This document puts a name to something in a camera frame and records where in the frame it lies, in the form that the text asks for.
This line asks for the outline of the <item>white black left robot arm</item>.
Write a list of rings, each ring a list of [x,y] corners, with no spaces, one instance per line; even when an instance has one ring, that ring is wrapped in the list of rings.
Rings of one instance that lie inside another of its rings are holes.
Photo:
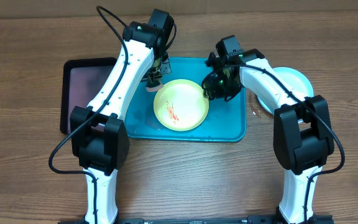
[[[72,152],[86,177],[88,209],[83,223],[115,223],[117,172],[129,151],[124,124],[127,109],[141,82],[162,86],[161,69],[176,33],[173,17],[154,9],[148,22],[131,22],[118,35],[120,55],[104,85],[86,107],[70,115]]]

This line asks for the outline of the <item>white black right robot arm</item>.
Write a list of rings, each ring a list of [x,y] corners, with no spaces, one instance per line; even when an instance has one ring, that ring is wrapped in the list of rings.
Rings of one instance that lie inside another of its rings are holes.
[[[312,209],[318,175],[334,151],[328,105],[322,96],[306,96],[279,77],[257,49],[243,50],[233,35],[216,44],[201,83],[209,100],[232,100],[244,87],[273,114],[273,150],[284,169],[283,196],[272,223],[333,223]]]

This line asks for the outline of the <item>pink green sponge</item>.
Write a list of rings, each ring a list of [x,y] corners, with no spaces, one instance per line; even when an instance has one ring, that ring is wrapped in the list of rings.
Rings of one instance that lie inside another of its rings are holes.
[[[148,92],[155,92],[155,91],[159,91],[159,89],[163,88],[163,84],[159,81],[157,82],[153,82],[153,83],[147,83],[145,86],[145,89]]]

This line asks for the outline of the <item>light blue plate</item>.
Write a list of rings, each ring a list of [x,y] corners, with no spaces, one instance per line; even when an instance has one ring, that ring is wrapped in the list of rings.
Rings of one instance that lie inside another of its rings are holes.
[[[276,67],[271,69],[270,73],[275,75],[284,85],[286,85],[286,88],[292,91],[293,94],[295,94],[294,91],[296,91],[302,93],[303,96],[314,96],[311,82],[298,70],[289,67]],[[296,104],[296,101],[289,97],[275,81],[272,81],[272,84],[275,88],[278,88],[279,93],[279,101],[275,107],[276,109],[284,104]]]

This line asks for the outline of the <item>yellow-green plate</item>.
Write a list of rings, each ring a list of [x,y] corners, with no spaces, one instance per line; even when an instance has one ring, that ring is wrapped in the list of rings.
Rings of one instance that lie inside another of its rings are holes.
[[[153,105],[157,120],[173,131],[189,131],[207,117],[209,100],[199,84],[185,79],[167,82],[156,93]]]

